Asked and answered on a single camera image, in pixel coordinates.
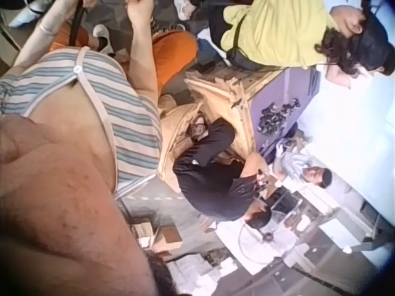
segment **purple panel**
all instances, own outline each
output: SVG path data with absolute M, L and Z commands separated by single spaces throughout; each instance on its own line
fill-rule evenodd
M 255 95 L 251 104 L 251 120 L 257 151 L 259 151 L 259 148 L 262 147 L 266 141 L 268 144 L 267 147 L 270 147 L 276 139 L 284 136 L 285 133 L 288 132 L 301 116 L 311 99 L 318 93 L 319 82 L 319 72 L 313 69 L 304 70 L 302 68 L 289 68 Z M 260 134 L 257 130 L 257 126 L 262 109 L 267 108 L 272 102 L 281 107 L 285 101 L 291 103 L 294 98 L 299 100 L 301 107 L 294 110 L 288 117 L 283 134 L 274 134 L 272 136 Z M 269 153 L 270 150 L 271 148 L 267 149 L 265 154 Z
M 319 86 L 320 72 L 315 69 L 304 70 L 302 68 L 289 69 L 289 85 L 288 97 L 290 100 L 296 98 L 301 103 L 301 107 L 296 109 L 287 119 L 286 131 L 288 131 L 297 119 L 302 115 L 302 112 L 315 94 L 318 92 L 319 87 L 314 89 L 314 84 Z
M 259 151 L 259 148 L 266 140 L 268 140 L 269 144 L 271 144 L 277 138 L 276 135 L 268 137 L 260 134 L 257 130 L 257 127 L 259 124 L 259 118 L 262 115 L 261 111 L 263 109 L 267 108 L 271 103 L 275 103 L 275 105 L 279 107 L 281 107 L 281 105 L 283 104 L 284 86 L 287 71 L 289 71 L 289 69 L 283 71 L 283 73 L 278 75 L 273 81 L 271 81 L 268 85 L 262 88 L 255 95 L 255 98 L 252 99 L 251 121 L 252 128 L 254 130 L 257 151 Z

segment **black cap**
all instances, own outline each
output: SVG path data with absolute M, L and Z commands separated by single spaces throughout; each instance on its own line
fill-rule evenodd
M 384 65 L 387 56 L 393 51 L 388 34 L 377 16 L 365 13 L 364 30 L 356 36 L 354 58 L 366 70 L 372 71 Z

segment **black shirt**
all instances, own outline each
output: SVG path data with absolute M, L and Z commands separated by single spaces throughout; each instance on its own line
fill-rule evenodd
M 239 178 L 243 164 L 195 166 L 178 180 L 185 199 L 203 215 L 218 221 L 241 218 L 253 201 L 255 176 Z

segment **yellow shirt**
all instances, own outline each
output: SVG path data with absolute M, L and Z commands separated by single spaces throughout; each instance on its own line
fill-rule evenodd
M 226 7 L 224 19 L 233 28 L 226 31 L 221 47 L 228 51 L 238 22 L 246 15 L 239 48 L 254 62 L 279 67 L 308 67 L 325 62 L 314 45 L 326 27 L 337 27 L 323 0 L 255 0 L 251 6 Z

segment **white wall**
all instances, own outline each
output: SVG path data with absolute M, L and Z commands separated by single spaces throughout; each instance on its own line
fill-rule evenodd
M 326 0 L 328 7 L 345 2 Z M 387 4 L 378 17 L 394 43 L 394 15 Z M 299 120 L 300 129 L 313 137 L 307 146 L 309 152 L 393 225 L 394 125 L 394 76 L 381 75 L 365 92 L 350 92 L 323 79 L 320 93 Z

